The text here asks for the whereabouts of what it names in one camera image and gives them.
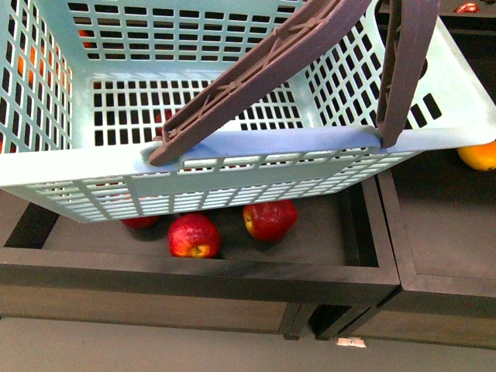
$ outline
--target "apple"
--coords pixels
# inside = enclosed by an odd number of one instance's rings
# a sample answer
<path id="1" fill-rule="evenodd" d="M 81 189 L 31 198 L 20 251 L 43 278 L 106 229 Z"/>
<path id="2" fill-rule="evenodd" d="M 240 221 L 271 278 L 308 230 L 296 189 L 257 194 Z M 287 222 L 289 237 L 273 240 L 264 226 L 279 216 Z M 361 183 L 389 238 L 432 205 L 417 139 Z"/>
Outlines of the apple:
<path id="1" fill-rule="evenodd" d="M 134 219 L 121 219 L 121 222 L 133 229 L 148 229 L 155 226 L 159 219 L 159 215 L 151 215 L 147 217 L 136 217 Z"/>
<path id="2" fill-rule="evenodd" d="M 455 9 L 455 13 L 479 13 L 481 8 L 474 2 L 466 2 Z"/>
<path id="3" fill-rule="evenodd" d="M 213 258 L 219 252 L 221 239 L 207 216 L 188 213 L 172 222 L 167 240 L 172 256 Z"/>
<path id="4" fill-rule="evenodd" d="M 252 237 L 264 242 L 277 242 L 291 231 L 298 212 L 291 200 L 269 201 L 245 205 L 243 218 Z"/>
<path id="5" fill-rule="evenodd" d="M 170 108 L 166 108 L 164 113 L 165 113 L 165 121 L 167 122 L 167 120 L 172 117 L 172 110 Z M 162 115 L 157 114 L 157 116 L 155 116 L 155 123 L 156 124 L 162 123 Z M 155 132 L 157 136 L 162 136 L 162 127 L 157 128 Z"/>

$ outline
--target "light blue plastic basket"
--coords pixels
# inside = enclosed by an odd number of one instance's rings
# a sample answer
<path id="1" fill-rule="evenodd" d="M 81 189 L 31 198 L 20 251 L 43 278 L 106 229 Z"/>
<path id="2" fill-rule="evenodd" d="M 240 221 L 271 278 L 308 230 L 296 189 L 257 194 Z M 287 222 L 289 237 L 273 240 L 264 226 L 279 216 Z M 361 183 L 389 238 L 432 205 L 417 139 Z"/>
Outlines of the light blue plastic basket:
<path id="1" fill-rule="evenodd" d="M 439 21 L 408 129 L 380 148 L 372 1 L 326 55 L 180 159 L 142 160 L 157 116 L 303 4 L 0 0 L 0 187 L 97 222 L 334 193 L 420 151 L 496 137 L 496 109 Z"/>

